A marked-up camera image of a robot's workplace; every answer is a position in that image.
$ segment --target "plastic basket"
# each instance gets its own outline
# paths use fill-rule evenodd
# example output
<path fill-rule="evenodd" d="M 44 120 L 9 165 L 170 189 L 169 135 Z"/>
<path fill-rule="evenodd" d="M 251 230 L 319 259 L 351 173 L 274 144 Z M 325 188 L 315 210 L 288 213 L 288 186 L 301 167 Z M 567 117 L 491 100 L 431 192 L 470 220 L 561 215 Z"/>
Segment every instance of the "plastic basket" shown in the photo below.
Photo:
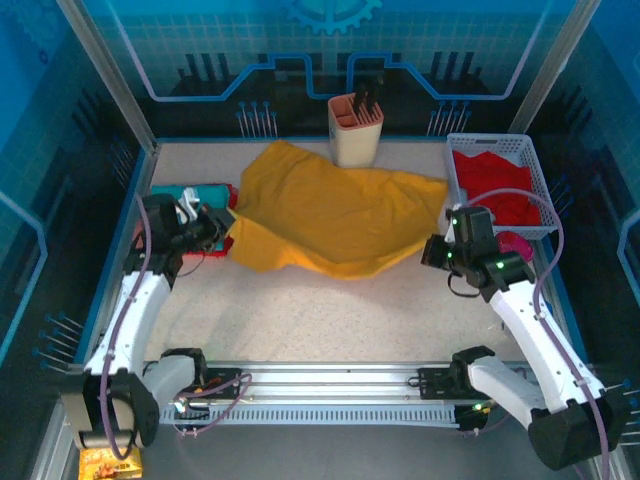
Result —
<path fill-rule="evenodd" d="M 529 167 L 531 170 L 531 180 L 533 183 L 533 193 L 541 196 L 552 204 L 547 188 L 547 182 L 540 168 L 540 161 L 533 148 L 533 142 L 528 135 L 499 135 L 483 133 L 452 133 L 447 136 L 447 148 L 445 150 L 445 160 L 447 164 L 447 175 L 449 177 L 449 189 L 453 203 L 463 203 L 469 200 L 463 197 L 458 176 L 453 160 L 453 152 L 458 151 L 468 157 L 474 157 L 484 152 L 495 153 L 510 161 L 518 167 Z M 553 222 L 551 213 L 538 205 L 540 210 L 540 226 L 514 226 L 514 225 L 494 225 L 495 233 L 509 231 L 522 235 L 527 240 L 541 240 L 547 234 L 557 229 Z"/>

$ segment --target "table surface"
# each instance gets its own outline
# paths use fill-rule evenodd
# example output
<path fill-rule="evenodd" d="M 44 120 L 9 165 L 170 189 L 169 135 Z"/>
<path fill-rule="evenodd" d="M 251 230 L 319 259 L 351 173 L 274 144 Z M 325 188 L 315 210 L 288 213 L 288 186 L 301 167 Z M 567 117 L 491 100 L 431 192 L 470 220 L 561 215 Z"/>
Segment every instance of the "table surface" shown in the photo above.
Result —
<path fill-rule="evenodd" d="M 328 156 L 325 142 L 299 145 Z M 266 146 L 164 144 L 152 184 L 240 186 L 242 171 Z M 446 178 L 444 147 L 381 142 L 376 166 Z M 445 226 L 443 214 L 439 225 Z M 182 272 L 199 261 L 186 258 Z M 257 274 L 230 259 L 207 258 L 176 282 L 145 358 L 190 346 L 221 361 L 449 361 L 458 350 L 486 345 L 503 360 L 523 360 L 491 307 L 479 298 L 454 297 L 446 279 L 446 272 L 420 265 L 419 254 L 358 281 L 297 267 Z M 464 290 L 459 282 L 456 288 Z"/>

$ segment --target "yellow cloth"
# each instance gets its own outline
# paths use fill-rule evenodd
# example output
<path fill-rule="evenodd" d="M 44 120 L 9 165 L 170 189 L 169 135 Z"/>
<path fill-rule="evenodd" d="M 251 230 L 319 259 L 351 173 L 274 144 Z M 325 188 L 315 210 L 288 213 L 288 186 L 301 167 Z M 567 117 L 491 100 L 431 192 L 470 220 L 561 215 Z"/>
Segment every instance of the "yellow cloth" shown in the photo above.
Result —
<path fill-rule="evenodd" d="M 242 174 L 231 256 L 258 272 L 370 277 L 424 247 L 446 193 L 444 180 L 342 169 L 277 141 Z"/>

